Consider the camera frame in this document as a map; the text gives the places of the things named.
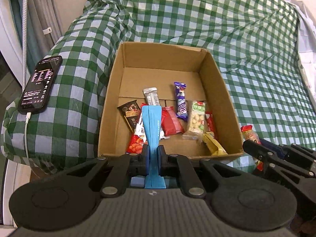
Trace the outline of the red spicy snack packet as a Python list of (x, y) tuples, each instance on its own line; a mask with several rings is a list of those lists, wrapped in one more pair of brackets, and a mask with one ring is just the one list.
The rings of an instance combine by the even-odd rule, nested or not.
[(131, 136), (129, 145), (127, 147), (127, 153), (136, 153), (140, 154), (142, 152), (142, 147), (144, 144), (147, 144), (147, 138), (144, 128), (144, 123), (142, 120), (142, 107), (146, 106), (146, 103), (142, 103), (140, 108), (140, 115), (137, 120), (137, 124), (134, 130), (133, 135)]

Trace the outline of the small red snack packet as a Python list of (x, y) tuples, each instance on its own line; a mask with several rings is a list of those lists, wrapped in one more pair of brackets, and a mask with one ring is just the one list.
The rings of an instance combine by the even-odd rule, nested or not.
[(162, 129), (165, 136), (184, 133), (183, 126), (177, 118), (173, 106), (162, 107)]

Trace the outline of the green nut snack packet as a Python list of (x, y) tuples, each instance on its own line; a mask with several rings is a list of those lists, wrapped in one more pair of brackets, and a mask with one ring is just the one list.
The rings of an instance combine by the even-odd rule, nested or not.
[(205, 101), (192, 101), (190, 103), (187, 129), (182, 135), (183, 139), (198, 140), (202, 138), (205, 126), (205, 112)]

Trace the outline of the yellow snack packet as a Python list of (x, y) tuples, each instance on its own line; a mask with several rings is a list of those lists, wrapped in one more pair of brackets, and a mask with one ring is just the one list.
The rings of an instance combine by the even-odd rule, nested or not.
[(207, 132), (207, 133), (203, 134), (202, 141), (207, 146), (208, 150), (211, 152), (211, 156), (212, 157), (228, 155), (228, 153), (225, 151), (225, 149), (211, 135), (210, 132)]

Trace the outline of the purple chocolate bar packet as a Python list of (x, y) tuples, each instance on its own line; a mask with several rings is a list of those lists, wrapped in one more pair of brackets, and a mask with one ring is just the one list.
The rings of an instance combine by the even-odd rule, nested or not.
[(176, 115), (178, 118), (187, 121), (188, 113), (185, 99), (185, 89), (186, 84), (182, 82), (174, 82), (176, 102), (177, 102), (177, 112)]

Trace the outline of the light blue stick packet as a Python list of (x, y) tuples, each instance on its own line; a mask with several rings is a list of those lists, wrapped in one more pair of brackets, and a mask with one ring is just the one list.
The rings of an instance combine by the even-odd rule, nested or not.
[(142, 121), (147, 140), (147, 158), (145, 180), (146, 189), (166, 189), (165, 180), (159, 175), (159, 153), (162, 107), (159, 105), (145, 105), (142, 107)]

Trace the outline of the black cracker snack packet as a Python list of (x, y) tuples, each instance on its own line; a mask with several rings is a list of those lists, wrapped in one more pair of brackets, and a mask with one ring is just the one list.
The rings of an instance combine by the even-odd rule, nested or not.
[(140, 106), (138, 105), (137, 100), (126, 102), (118, 106), (117, 109), (125, 120), (129, 130), (133, 134), (135, 132), (141, 113)]

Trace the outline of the silver stick snack packet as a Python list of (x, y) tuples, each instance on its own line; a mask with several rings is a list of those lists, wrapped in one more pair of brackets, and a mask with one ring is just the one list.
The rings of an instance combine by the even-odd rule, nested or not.
[(148, 105), (160, 105), (156, 87), (145, 88), (143, 94)]

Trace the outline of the thin red stick packet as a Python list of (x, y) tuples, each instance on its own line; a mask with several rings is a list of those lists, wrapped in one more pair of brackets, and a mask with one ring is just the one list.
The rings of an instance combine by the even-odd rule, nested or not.
[(208, 126), (208, 131), (211, 133), (212, 137), (216, 140), (218, 139), (218, 134), (215, 126), (215, 121), (213, 118), (213, 114), (209, 111), (205, 112), (206, 122)]

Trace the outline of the brown cardboard box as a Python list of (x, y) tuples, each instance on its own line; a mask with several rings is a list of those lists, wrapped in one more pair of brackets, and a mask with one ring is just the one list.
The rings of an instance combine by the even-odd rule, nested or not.
[(98, 142), (99, 156), (126, 153), (131, 129), (118, 107), (129, 101), (142, 103), (143, 90), (157, 88), (162, 106), (176, 106), (174, 82), (187, 85), (188, 102), (204, 101), (213, 114), (224, 159), (243, 154), (243, 138), (230, 94), (211, 53), (181, 45), (124, 42), (120, 44), (105, 97)]

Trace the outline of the black smartphone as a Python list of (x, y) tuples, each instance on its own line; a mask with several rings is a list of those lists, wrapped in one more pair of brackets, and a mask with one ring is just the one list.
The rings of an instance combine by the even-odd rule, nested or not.
[(44, 112), (62, 62), (61, 56), (52, 56), (36, 64), (35, 71), (21, 96), (18, 105), (19, 113), (26, 115), (29, 112), (31, 114)]

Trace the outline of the green checkered sofa cover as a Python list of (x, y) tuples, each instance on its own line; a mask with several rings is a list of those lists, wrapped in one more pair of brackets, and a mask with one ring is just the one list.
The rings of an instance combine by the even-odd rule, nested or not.
[(60, 55), (47, 109), (30, 121), (6, 109), (3, 155), (47, 171), (96, 155), (107, 86), (121, 43), (207, 49), (238, 120), (274, 143), (315, 148), (315, 111), (299, 72), (299, 19), (283, 0), (87, 0), (49, 51)]

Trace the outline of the white cloth on sofa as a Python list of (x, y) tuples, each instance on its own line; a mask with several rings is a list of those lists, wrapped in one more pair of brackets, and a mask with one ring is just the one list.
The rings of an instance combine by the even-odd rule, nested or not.
[(299, 19), (298, 55), (299, 71), (308, 90), (309, 98), (315, 109), (315, 22), (303, 1), (285, 0), (292, 5)]

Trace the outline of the grey curtain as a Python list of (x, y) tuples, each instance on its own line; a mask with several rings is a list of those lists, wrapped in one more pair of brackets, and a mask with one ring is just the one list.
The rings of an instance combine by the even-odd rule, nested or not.
[(56, 0), (28, 0), (28, 11), (40, 46), (50, 49), (63, 35)]

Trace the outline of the white door frame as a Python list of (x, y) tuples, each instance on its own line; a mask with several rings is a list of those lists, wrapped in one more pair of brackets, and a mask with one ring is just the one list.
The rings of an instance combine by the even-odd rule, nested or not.
[(12, 17), (10, 0), (1, 0), (1, 53), (17, 82), (23, 83), (23, 52)]

